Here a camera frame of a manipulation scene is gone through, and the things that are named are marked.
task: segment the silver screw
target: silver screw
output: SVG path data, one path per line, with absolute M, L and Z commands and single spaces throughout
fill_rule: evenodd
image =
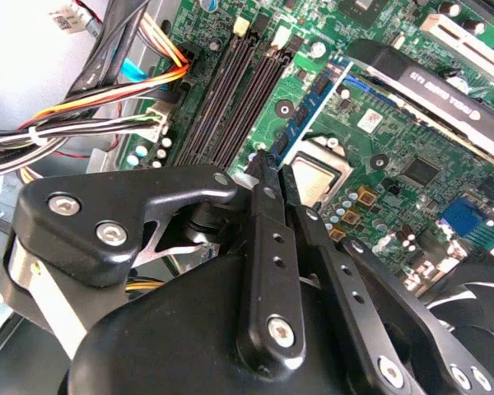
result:
M 481 373 L 479 371 L 479 369 L 476 368 L 475 366 L 473 366 L 471 369 L 472 369 L 472 374 L 474 375 L 474 378 L 476 379 L 476 381 L 478 381 L 478 383 L 481 384 L 481 386 L 485 389 L 485 391 L 488 391 L 488 392 L 491 391 L 492 390 L 491 383 L 490 383 L 490 381 L 487 380 L 485 375 L 483 373 Z
M 97 226 L 97 237 L 104 244 L 117 247 L 126 241 L 128 235 L 121 225 L 114 222 L 106 222 Z
M 328 139 L 328 148 L 330 150 L 332 150 L 337 145 L 338 145 L 338 140 L 335 137 L 331 137 Z
M 53 196 L 48 201 L 49 210 L 60 216 L 74 216 L 81 210 L 81 204 L 66 195 Z
M 386 358 L 384 355 L 379 357 L 379 369 L 382 375 L 388 383 L 392 384 L 396 388 L 402 388 L 404 385 L 404 378 L 401 370 L 398 366 Z
M 284 348 L 289 348 L 295 344 L 295 333 L 291 325 L 281 318 L 271 318 L 267 324 L 269 335 L 274 341 Z
M 214 174 L 214 179 L 220 183 L 221 185 L 228 185 L 229 181 L 227 181 L 227 177 L 223 175 L 222 173 L 215 173 Z
M 364 249 L 362 249 L 362 246 L 358 244 L 355 240 L 352 240 L 352 247 L 357 251 L 358 253 L 364 253 Z
M 273 190 L 269 187 L 265 187 L 263 189 L 263 191 L 265 192 L 265 194 L 267 196 L 269 196 L 271 199 L 276 199 L 277 198 L 277 195 L 274 194 Z
M 452 371 L 455 381 L 457 381 L 463 389 L 472 388 L 470 380 L 468 380 L 467 375 L 460 368 L 456 365 L 450 365 L 450 370 Z
M 319 216 L 316 215 L 316 212 L 314 212 L 313 210 L 311 210 L 310 208 L 308 208 L 307 210 L 305 210 L 305 213 L 307 214 L 307 216 L 309 218 L 311 218 L 313 221 L 316 221 L 319 219 Z

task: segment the blue component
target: blue component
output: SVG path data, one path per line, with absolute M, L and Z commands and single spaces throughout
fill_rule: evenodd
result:
M 441 217 L 460 237 L 468 235 L 482 224 L 487 217 L 478 206 L 466 197 L 460 197 L 443 212 Z
M 309 130 L 352 65 L 353 63 L 341 56 L 329 59 L 324 70 L 316 78 L 309 92 L 296 108 L 293 117 L 289 119 L 286 130 L 271 147 L 271 153 L 277 157 L 278 166 L 282 165 L 292 147 Z
M 149 78 L 149 76 L 143 70 L 141 70 L 134 62 L 132 62 L 128 58 L 124 59 L 123 66 L 121 67 L 121 72 L 131 82 L 141 82 Z

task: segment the screw hole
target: screw hole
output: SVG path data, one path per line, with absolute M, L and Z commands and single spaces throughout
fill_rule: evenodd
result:
M 347 268 L 347 266 L 346 266 L 346 265 L 342 265 L 340 268 L 341 268 L 341 269 L 343 270 L 343 272 L 344 272 L 345 274 L 347 274 L 348 276 L 352 276 L 352 275 L 353 275 L 352 271 L 351 271 L 351 270 L 349 270 L 349 269 Z
M 360 296 L 356 292 L 353 292 L 352 295 L 353 295 L 353 299 L 355 299 L 360 304 L 364 304 L 364 298 L 362 296 Z
M 280 244 L 283 244 L 283 237 L 278 233 L 273 233 L 273 239 Z
M 273 262 L 275 262 L 276 265 L 282 269 L 286 268 L 286 264 L 282 261 L 282 259 L 280 257 L 274 257 Z

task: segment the white wire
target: white wire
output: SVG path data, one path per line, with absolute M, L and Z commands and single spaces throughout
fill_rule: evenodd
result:
M 32 127 L 35 129 L 31 129 L 31 130 L 32 130 L 33 134 L 36 134 L 36 136 L 40 137 L 40 136 L 45 136 L 47 134 L 53 134 L 53 133 L 58 133 L 58 132 L 71 132 L 73 130 L 86 129 L 86 128 L 88 128 L 88 129 L 89 128 L 100 128 L 100 127 L 104 127 L 104 126 L 113 125 L 116 123 L 122 123 L 122 122 L 137 120 L 137 119 L 141 119 L 141 118 L 144 118 L 143 114 L 132 115 L 132 116 L 126 117 L 126 118 L 110 119 L 109 121 L 103 121 L 103 122 L 83 123 L 83 124 L 77 124 L 77 125 L 61 126 L 60 128 L 51 128 L 51 129 L 46 129 L 46 130 L 43 130 L 40 132 L 37 131 L 35 127 Z M 125 134 L 124 131 L 118 131 L 117 133 Z M 33 143 L 37 144 L 37 142 L 32 139 L 31 133 L 20 133 L 20 134 L 14 135 L 14 136 L 0 137 L 0 144 L 2 144 L 4 142 L 14 142 L 15 140 L 23 140 L 26 138 L 31 138 Z

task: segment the ram slot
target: ram slot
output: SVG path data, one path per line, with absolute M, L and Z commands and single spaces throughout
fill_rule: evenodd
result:
M 231 165 L 291 60 L 292 54 L 286 51 L 270 50 L 263 57 L 209 155 L 211 163 L 224 170 Z
M 178 155 L 175 165 L 194 165 L 202 161 L 203 153 L 253 58 L 258 42 L 259 37 L 255 33 L 232 39 L 203 107 L 185 138 L 188 145 Z

